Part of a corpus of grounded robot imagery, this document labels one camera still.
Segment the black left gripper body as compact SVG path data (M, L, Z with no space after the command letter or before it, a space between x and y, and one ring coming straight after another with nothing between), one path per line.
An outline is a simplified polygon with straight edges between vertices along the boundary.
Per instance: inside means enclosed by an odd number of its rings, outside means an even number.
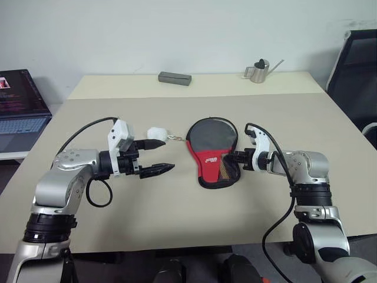
M120 155L117 157L119 172L126 175L139 175L141 173L141 166L138 164L139 150L143 149L142 140L133 141L127 150L120 149Z

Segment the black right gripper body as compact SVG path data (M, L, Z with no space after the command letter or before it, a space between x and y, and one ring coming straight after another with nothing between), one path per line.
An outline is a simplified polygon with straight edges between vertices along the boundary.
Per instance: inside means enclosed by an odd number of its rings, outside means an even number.
M234 161L243 165L244 170L253 171L253 149L234 152Z

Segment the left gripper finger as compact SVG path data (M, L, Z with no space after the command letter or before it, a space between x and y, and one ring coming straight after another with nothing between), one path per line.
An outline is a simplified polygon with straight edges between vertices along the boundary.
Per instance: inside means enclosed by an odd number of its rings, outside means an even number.
M145 139L144 140L144 150L152 150L158 147L164 146L166 143L158 139Z
M140 167L140 179L159 176L175 167L170 163L153 164L150 167Z

